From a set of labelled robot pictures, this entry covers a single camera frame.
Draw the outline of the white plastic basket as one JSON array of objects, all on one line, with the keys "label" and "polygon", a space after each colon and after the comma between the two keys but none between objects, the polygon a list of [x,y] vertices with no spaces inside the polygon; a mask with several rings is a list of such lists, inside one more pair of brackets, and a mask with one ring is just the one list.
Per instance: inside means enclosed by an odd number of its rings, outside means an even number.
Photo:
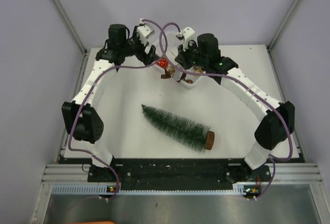
[{"label": "white plastic basket", "polygon": [[166,53],[168,56],[168,60],[166,58],[162,58],[157,65],[160,70],[165,70],[164,75],[166,75],[167,77],[170,76],[171,79],[173,79],[174,81],[178,82],[179,84],[183,85],[188,89],[191,89],[201,81],[201,77],[197,75],[184,74],[180,71],[177,72],[176,69],[169,63],[169,61],[171,61],[177,67],[180,67],[180,65],[175,62],[175,58],[178,55],[177,48],[183,44],[183,41],[180,40],[176,36],[176,34],[176,31],[166,32],[168,40],[168,47]]}]

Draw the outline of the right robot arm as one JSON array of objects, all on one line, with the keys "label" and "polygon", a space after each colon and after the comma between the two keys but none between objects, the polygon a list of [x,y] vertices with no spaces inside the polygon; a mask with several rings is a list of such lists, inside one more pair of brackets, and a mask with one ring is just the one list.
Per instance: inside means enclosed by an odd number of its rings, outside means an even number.
[{"label": "right robot arm", "polygon": [[254,180],[267,159],[275,157],[272,150],[285,140],[289,142],[289,154],[284,160],[290,160],[293,155],[294,105],[289,101],[280,102],[249,80],[233,59],[221,54],[218,39],[213,34],[196,37],[194,32],[181,31],[176,37],[181,40],[175,57],[179,70],[186,74],[194,66],[200,67],[200,76],[208,76],[232,92],[259,121],[254,132],[255,143],[240,168],[242,177]]}]

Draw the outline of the small green christmas tree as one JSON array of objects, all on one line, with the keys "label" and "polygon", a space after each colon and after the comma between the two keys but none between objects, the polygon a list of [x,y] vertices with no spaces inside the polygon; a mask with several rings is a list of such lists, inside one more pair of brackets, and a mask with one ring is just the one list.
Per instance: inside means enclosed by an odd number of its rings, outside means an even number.
[{"label": "small green christmas tree", "polygon": [[195,151],[212,150],[215,133],[209,126],[163,109],[142,105],[144,118],[158,131]]}]

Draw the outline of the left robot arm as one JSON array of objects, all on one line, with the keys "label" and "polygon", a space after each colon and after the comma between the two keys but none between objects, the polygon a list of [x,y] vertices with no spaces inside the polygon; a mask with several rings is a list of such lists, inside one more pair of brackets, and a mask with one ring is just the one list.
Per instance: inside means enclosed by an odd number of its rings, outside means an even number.
[{"label": "left robot arm", "polygon": [[145,19],[133,31],[123,24],[110,25],[108,39],[97,52],[90,75],[77,95],[61,107],[69,135],[68,150],[89,155],[100,167],[99,175],[106,181],[115,178],[118,183],[119,176],[116,167],[111,165],[112,154],[106,152],[101,144],[104,123],[96,109],[111,77],[120,68],[124,68],[123,63],[127,57],[136,57],[143,63],[143,68],[159,60],[154,46],[148,52],[145,51],[149,45],[148,39],[153,34],[153,27]]}]

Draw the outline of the brown and gold ornament garland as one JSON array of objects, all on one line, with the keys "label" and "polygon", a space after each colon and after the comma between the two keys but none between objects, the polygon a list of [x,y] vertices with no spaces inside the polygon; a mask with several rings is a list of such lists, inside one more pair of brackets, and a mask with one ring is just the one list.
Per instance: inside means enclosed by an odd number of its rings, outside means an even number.
[{"label": "brown and gold ornament garland", "polygon": [[178,71],[173,66],[170,66],[165,70],[164,73],[160,76],[161,79],[174,79],[176,82],[186,86],[193,87],[201,81],[201,76],[186,74],[181,71]]}]

